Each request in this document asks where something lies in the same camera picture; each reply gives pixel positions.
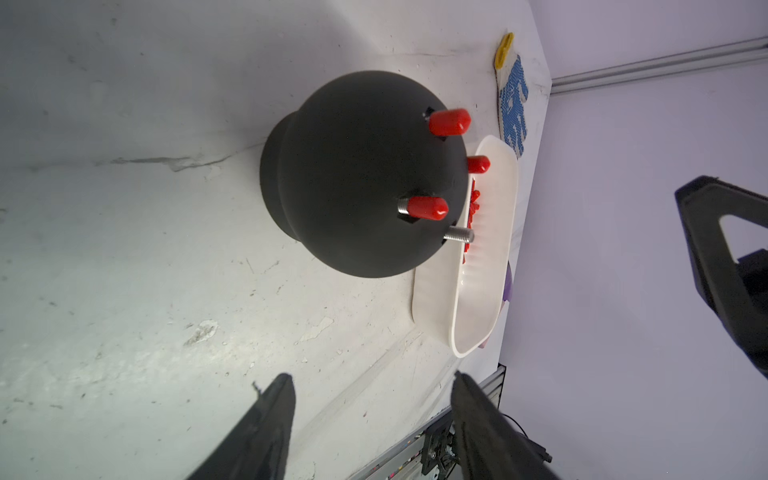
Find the black round screw base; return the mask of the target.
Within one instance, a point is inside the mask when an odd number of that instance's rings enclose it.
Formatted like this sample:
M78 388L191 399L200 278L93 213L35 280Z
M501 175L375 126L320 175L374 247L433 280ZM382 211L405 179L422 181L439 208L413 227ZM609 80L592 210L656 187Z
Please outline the black round screw base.
M339 77L270 133L260 187L279 228L345 274L384 278L416 268L444 244L469 187L462 136L430 133L428 116L451 110L420 83L391 72ZM441 197L441 221L400 215L397 202Z

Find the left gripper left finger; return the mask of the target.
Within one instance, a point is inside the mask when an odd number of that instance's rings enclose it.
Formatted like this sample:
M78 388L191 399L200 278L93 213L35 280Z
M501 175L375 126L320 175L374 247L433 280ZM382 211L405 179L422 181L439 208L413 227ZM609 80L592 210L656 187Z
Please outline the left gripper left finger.
M296 408L292 376L279 374L236 426L189 477L276 479L285 477Z

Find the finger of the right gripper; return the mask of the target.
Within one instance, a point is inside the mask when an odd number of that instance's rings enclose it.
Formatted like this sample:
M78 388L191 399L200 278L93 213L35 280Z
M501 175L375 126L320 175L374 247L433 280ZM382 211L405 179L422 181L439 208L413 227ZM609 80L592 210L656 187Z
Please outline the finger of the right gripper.
M752 365L767 374L767 251L731 257L720 220L767 227L767 198L699 176L675 192L696 289Z

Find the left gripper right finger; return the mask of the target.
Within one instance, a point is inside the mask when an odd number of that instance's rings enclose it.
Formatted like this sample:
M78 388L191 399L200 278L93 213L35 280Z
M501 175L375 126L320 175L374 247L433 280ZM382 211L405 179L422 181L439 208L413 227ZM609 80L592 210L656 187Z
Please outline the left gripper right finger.
M514 431L469 375L457 371L451 391L454 449L466 479L555 479L557 475Z

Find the red screw sleeve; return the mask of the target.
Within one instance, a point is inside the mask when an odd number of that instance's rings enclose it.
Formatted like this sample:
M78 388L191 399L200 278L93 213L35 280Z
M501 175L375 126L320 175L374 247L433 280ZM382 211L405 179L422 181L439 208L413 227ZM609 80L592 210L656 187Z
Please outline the red screw sleeve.
M450 207L441 197L414 196L406 200L405 210L414 218L441 221L450 212Z
M472 118L466 109L434 111L427 118L428 129L434 136L462 136L468 132Z
M467 158L468 172L472 175L484 174L490 167L491 161L485 155L475 155Z

